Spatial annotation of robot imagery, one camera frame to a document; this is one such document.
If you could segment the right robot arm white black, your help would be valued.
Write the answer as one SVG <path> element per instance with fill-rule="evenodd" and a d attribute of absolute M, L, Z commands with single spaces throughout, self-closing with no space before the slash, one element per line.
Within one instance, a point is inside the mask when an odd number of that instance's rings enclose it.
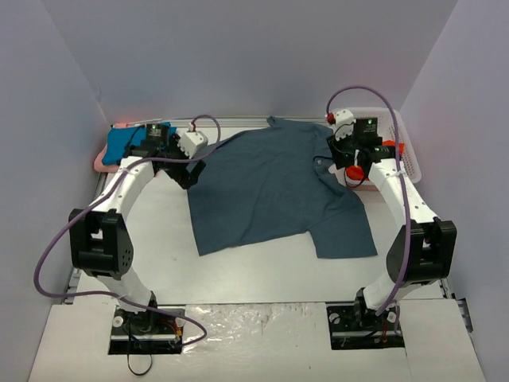
<path fill-rule="evenodd" d="M 404 169 L 400 143 L 383 144 L 375 119 L 356 119 L 348 109 L 330 112 L 326 119 L 333 129 L 327 143 L 336 168 L 359 167 L 398 226 L 385 271 L 354 301 L 355 324 L 370 329 L 390 305 L 449 275 L 457 228 L 425 203 Z"/>

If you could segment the dark blue-grey t shirt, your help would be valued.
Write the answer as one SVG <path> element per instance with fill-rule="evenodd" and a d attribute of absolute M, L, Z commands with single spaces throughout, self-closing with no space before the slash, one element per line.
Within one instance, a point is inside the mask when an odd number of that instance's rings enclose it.
<path fill-rule="evenodd" d="M 375 256 L 363 202 L 329 170 L 331 129 L 267 122 L 220 142 L 188 191 L 199 254 L 307 232 L 321 259 Z"/>

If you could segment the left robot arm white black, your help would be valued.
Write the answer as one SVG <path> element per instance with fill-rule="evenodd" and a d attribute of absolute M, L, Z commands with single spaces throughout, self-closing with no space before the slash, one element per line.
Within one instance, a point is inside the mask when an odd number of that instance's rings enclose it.
<path fill-rule="evenodd" d="M 182 189 L 198 182 L 206 164 L 197 155 L 208 138 L 191 122 L 188 129 L 172 132 L 168 123 L 147 123 L 140 143 L 128 140 L 119 168 L 89 210 L 72 210 L 69 229 L 72 264 L 98 279 L 123 310 L 132 313 L 131 323 L 143 333 L 160 323 L 157 299 L 133 267 L 134 245 L 126 226 L 142 190 L 162 171 Z"/>

